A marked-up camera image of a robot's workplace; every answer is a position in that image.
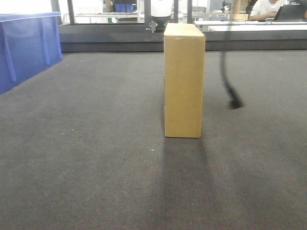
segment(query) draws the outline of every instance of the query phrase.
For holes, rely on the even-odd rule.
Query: black cable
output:
[[[238,96],[238,93],[234,89],[234,87],[230,84],[228,76],[226,74],[226,43],[229,40],[228,34],[229,34],[229,28],[231,28],[230,25],[227,26],[227,30],[225,32],[224,42],[225,44],[222,46],[222,52],[221,52],[221,75],[222,75],[222,82],[223,85],[231,99],[229,105],[232,109],[238,109],[243,106],[243,102]]]

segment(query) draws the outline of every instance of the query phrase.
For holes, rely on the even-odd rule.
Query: white shirt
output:
[[[278,0],[275,4],[270,3],[269,0],[258,0],[252,12],[250,13],[251,16],[254,15],[262,15],[270,11],[278,11],[279,8],[283,5],[287,5],[288,0]]]

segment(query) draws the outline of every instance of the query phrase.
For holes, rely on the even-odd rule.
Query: blue container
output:
[[[115,12],[133,12],[132,4],[116,3],[114,5],[115,5]]]
[[[132,4],[126,4],[126,12],[133,12],[133,5]]]
[[[0,93],[62,60],[59,12],[0,15]]]
[[[115,5],[115,12],[125,12],[125,4],[114,4]]]

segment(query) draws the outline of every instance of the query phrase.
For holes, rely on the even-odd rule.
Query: laptop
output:
[[[304,19],[306,7],[302,5],[283,5],[279,8],[274,21],[301,22]]]

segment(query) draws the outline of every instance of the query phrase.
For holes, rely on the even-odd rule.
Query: gray carpet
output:
[[[307,229],[307,51],[206,53],[202,137],[164,138],[163,53],[74,53],[0,95],[1,230]]]

